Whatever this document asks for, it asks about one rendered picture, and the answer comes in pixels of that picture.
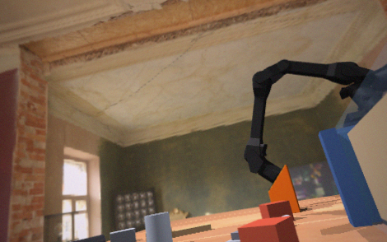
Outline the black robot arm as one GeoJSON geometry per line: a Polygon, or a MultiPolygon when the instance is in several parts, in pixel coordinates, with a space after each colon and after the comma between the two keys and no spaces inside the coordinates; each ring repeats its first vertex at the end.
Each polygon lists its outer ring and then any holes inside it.
{"type": "Polygon", "coordinates": [[[249,170],[274,183],[281,168],[268,161],[267,144],[263,144],[263,123],[266,100],[272,84],[286,74],[318,77],[348,86],[339,92],[342,100],[355,95],[370,69],[359,67],[354,62],[310,63],[282,60],[263,71],[256,72],[252,78],[254,92],[254,108],[249,141],[246,144],[244,158],[249,164],[249,170]],[[351,85],[349,85],[351,84],[351,85]]]}

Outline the black-headed hammer with wooden handle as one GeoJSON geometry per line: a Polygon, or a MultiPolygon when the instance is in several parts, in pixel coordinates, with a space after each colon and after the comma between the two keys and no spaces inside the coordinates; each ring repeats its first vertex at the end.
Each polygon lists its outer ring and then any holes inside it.
{"type": "Polygon", "coordinates": [[[105,240],[105,236],[102,234],[102,235],[92,236],[91,238],[76,240],[72,242],[106,242],[106,240],[105,240]]]}

